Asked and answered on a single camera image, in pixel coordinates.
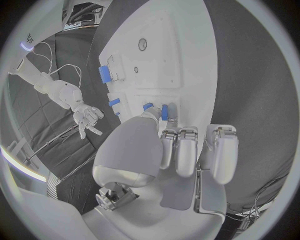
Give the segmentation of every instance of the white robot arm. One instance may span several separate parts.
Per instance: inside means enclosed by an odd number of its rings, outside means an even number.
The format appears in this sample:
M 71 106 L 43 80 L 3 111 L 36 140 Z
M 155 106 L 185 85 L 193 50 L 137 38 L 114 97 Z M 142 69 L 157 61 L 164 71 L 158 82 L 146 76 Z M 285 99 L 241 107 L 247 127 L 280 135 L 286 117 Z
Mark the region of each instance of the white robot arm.
M 74 121 L 79 126 L 81 139 L 86 137 L 85 129 L 97 135 L 102 134 L 94 126 L 104 114 L 98 108 L 84 103 L 82 92 L 77 86 L 62 80 L 53 80 L 49 74 L 40 72 L 26 57 L 17 69 L 10 71 L 10 74 L 19 75 L 40 93 L 48 94 L 49 98 L 62 108 L 71 109 L 74 112 Z

